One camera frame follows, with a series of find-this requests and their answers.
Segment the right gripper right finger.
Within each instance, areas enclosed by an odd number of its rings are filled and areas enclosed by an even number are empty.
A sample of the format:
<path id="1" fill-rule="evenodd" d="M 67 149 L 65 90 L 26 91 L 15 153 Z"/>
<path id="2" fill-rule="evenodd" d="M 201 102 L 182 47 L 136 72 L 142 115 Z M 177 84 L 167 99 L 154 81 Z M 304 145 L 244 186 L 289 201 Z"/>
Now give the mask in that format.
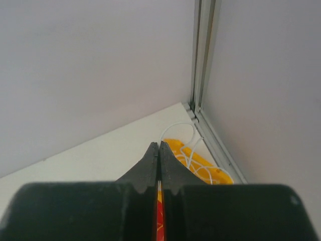
<path id="1" fill-rule="evenodd" d="M 159 162 L 163 193 L 177 195 L 184 186 L 206 185 L 174 156 L 168 143 L 163 141 L 159 147 Z"/>

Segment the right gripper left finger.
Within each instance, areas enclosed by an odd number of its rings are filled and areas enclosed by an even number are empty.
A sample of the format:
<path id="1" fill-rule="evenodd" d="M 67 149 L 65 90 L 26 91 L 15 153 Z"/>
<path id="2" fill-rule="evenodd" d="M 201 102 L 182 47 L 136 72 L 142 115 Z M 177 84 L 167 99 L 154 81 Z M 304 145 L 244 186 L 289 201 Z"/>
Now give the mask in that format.
<path id="1" fill-rule="evenodd" d="M 143 157 L 115 182 L 130 184 L 136 192 L 145 193 L 157 182 L 158 145 L 150 143 Z"/>

